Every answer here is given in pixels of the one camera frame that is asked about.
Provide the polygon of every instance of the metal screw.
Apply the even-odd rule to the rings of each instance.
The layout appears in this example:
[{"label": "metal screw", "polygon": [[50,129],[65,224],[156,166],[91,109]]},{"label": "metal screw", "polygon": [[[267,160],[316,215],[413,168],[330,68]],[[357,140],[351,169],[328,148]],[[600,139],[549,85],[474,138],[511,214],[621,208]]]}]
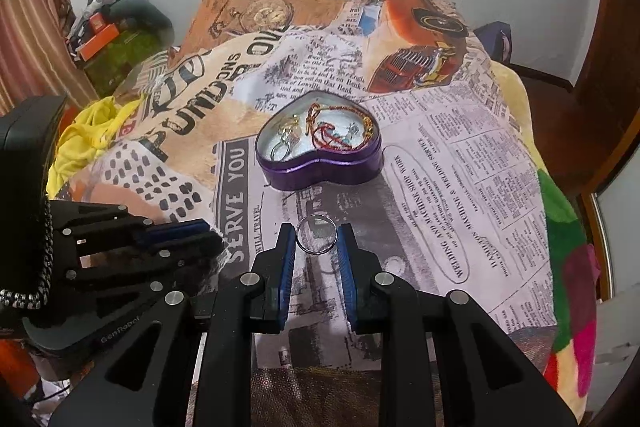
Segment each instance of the metal screw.
[{"label": "metal screw", "polygon": [[240,282],[245,286],[253,286],[260,281],[260,276],[254,272],[247,272],[242,275]]},{"label": "metal screw", "polygon": [[169,292],[167,293],[167,295],[164,296],[164,302],[169,304],[169,306],[175,306],[176,304],[180,304],[183,299],[184,299],[184,293],[178,292],[176,290]]},{"label": "metal screw", "polygon": [[373,279],[380,284],[380,286],[389,286],[394,281],[394,276],[389,272],[376,273]]},{"label": "metal screw", "polygon": [[453,304],[462,305],[469,302],[469,295],[462,290],[453,290],[449,294],[449,299],[451,299],[451,302],[453,302]]}]

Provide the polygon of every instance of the purple heart-shaped box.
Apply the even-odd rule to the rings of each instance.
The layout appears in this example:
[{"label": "purple heart-shaped box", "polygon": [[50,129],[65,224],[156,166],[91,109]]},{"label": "purple heart-shaped box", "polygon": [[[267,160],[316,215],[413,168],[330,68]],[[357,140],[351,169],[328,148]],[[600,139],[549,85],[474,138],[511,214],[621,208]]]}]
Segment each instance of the purple heart-shaped box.
[{"label": "purple heart-shaped box", "polygon": [[[354,140],[354,150],[316,148],[310,134],[305,132],[308,110],[314,103],[324,108],[316,118],[316,123],[324,123],[324,120],[331,123],[341,140],[346,140],[348,130],[353,125],[358,128],[354,137],[364,135],[362,115],[372,121],[372,136],[357,149]],[[330,107],[350,107],[353,110],[331,110]],[[296,121],[295,117],[298,117],[299,127],[294,134],[300,138],[283,158],[286,146],[278,144],[283,140],[278,131],[287,123]],[[375,178],[383,163],[380,129],[371,113],[346,98],[319,90],[308,92],[290,102],[264,124],[255,140],[255,156],[267,181],[277,190],[299,190],[322,181],[357,185]]]}]

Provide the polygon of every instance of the yellow cloth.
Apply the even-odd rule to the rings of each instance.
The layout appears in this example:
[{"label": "yellow cloth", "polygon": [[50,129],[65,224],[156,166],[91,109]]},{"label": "yellow cloth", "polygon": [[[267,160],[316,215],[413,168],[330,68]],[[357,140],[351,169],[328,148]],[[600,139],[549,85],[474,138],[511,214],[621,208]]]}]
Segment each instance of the yellow cloth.
[{"label": "yellow cloth", "polygon": [[76,172],[89,165],[111,144],[120,126],[140,104],[133,100],[124,107],[108,96],[83,109],[67,127],[56,147],[56,158],[49,169],[47,194],[56,197],[62,185]]},{"label": "yellow cloth", "polygon": [[533,126],[531,124],[531,110],[529,107],[529,97],[527,90],[518,74],[504,66],[500,62],[491,61],[491,71],[494,74],[495,82],[500,86],[504,102],[509,106],[511,116],[515,118],[520,126],[520,137],[525,147],[531,155],[531,159],[538,169],[542,169],[547,174],[545,162],[538,152],[536,144],[533,142]]}]

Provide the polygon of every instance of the baseboard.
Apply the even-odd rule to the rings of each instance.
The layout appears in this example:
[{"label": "baseboard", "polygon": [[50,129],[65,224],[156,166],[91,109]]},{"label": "baseboard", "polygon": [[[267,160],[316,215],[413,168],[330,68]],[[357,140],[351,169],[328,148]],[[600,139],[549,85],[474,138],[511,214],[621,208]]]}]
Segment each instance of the baseboard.
[{"label": "baseboard", "polygon": [[562,89],[565,89],[568,92],[572,92],[572,90],[574,90],[574,86],[571,82],[569,82],[565,78],[555,76],[554,74],[544,73],[543,71],[533,70],[532,68],[519,66],[517,64],[509,64],[509,67],[520,76],[526,76],[527,78],[540,80],[541,82],[546,82],[547,84],[552,84],[553,86],[562,87]]}]

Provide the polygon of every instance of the heart-shaped tin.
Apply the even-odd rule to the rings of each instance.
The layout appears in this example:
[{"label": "heart-shaped tin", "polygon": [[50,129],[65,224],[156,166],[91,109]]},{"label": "heart-shaped tin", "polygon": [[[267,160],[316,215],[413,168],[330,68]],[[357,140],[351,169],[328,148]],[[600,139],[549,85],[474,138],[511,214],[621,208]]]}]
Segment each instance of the heart-shaped tin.
[{"label": "heart-shaped tin", "polygon": [[371,113],[325,91],[290,102],[264,124],[255,156],[278,190],[299,190],[322,181],[367,182],[382,169],[382,140]]}]

